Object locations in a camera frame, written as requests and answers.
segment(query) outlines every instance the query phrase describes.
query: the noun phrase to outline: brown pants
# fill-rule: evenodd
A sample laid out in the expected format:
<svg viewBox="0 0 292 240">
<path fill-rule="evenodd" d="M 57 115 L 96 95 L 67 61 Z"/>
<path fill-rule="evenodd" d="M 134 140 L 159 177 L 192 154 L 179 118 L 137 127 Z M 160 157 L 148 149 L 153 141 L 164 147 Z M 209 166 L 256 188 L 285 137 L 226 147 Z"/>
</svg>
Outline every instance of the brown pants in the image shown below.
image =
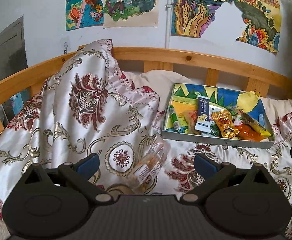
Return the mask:
<svg viewBox="0 0 292 240">
<path fill-rule="evenodd" d="M 115 3 L 115 5 L 113 6 L 113 11 L 116 11 L 118 7 L 120 11 L 124 11 L 125 10 L 124 2 Z"/>
</svg>

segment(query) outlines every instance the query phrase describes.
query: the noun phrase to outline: green tube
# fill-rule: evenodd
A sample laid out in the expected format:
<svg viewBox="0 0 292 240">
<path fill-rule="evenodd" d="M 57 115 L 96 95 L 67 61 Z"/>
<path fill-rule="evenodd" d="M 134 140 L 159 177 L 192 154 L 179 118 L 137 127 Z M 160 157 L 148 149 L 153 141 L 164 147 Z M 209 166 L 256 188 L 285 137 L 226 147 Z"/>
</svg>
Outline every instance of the green tube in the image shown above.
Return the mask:
<svg viewBox="0 0 292 240">
<path fill-rule="evenodd" d="M 169 113 L 170 113 L 170 116 L 171 116 L 173 124 L 174 124 L 174 129 L 177 132 L 179 132 L 181 130 L 181 125 L 178 122 L 178 117 L 177 117 L 175 108 L 172 105 L 170 105 L 168 109 L 169 109 Z"/>
</svg>

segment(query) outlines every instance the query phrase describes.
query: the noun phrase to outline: open box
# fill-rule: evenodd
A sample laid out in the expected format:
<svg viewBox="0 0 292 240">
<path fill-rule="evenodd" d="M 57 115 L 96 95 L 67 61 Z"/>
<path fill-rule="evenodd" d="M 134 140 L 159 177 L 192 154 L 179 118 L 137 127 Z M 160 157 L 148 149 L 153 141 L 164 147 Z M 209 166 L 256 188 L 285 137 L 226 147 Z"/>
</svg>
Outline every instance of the open box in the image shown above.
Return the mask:
<svg viewBox="0 0 292 240">
<path fill-rule="evenodd" d="M 180 113 L 185 110 L 197 110 L 197 95 L 209 97 L 210 104 L 223 109 L 229 109 L 230 107 L 237 105 L 240 108 L 243 108 L 244 112 L 248 113 L 251 117 L 257 120 L 259 115 L 262 114 L 264 117 L 265 128 L 271 133 L 271 136 L 268 138 L 269 141 L 254 142 L 240 139 L 225 139 L 188 134 L 187 122 L 185 121 L 185 118 L 180 115 Z M 170 105 L 173 105 L 176 110 L 178 121 L 182 127 L 180 132 L 176 132 L 174 130 L 173 122 L 168 110 Z M 239 90 L 180 83 L 174 84 L 171 90 L 171 96 L 168 99 L 167 108 L 165 111 L 162 136 L 164 139 L 172 139 L 177 141 L 262 149 L 271 148 L 275 142 L 273 130 L 260 99 L 250 100 L 245 92 Z"/>
</svg>

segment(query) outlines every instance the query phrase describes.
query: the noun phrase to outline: bed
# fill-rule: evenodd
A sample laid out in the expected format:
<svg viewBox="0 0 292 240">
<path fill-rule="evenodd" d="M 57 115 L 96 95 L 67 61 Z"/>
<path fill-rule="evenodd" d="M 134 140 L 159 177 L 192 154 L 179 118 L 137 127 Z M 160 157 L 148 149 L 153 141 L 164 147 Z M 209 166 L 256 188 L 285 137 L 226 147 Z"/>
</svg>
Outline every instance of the bed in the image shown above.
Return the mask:
<svg viewBox="0 0 292 240">
<path fill-rule="evenodd" d="M 144 73 L 124 72 L 117 60 L 142 61 Z M 218 56 L 161 48 L 113 47 L 111 40 L 100 40 L 0 82 L 0 104 L 26 88 L 32 96 L 5 129 L 0 121 L 0 227 L 4 228 L 1 207 L 32 163 L 55 168 L 97 153 L 100 169 L 89 181 L 114 196 L 132 194 L 125 177 L 161 133 L 172 85 L 192 83 L 174 72 L 174 64 L 206 68 L 205 85 L 209 86 L 216 86 L 224 72 L 245 78 L 245 87 L 241 89 L 255 91 L 262 97 L 276 142 L 271 149 L 261 150 L 166 140 L 167 164 L 146 193 L 180 197 L 199 185 L 203 178 L 194 170 L 193 162 L 194 155 L 201 152 L 239 168 L 262 163 L 292 206 L 291 79 Z M 285 100 L 266 98 L 270 85 L 283 89 Z M 291 225 L 286 236 L 292 239 Z"/>
</svg>

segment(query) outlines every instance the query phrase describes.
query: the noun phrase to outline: blue gripper pad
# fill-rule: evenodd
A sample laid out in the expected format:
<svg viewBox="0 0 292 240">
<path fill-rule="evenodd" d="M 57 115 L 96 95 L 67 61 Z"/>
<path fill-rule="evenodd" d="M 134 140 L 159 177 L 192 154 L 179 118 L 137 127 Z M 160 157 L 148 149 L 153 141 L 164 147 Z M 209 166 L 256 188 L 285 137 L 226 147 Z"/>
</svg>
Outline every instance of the blue gripper pad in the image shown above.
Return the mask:
<svg viewBox="0 0 292 240">
<path fill-rule="evenodd" d="M 198 154 L 196 154 L 195 156 L 194 167 L 197 173 L 201 175 L 205 180 L 214 176 L 218 171 L 216 166 L 214 166 Z"/>
<path fill-rule="evenodd" d="M 99 169 L 99 157 L 95 154 L 82 159 L 77 166 L 76 172 L 89 180 Z"/>
</svg>

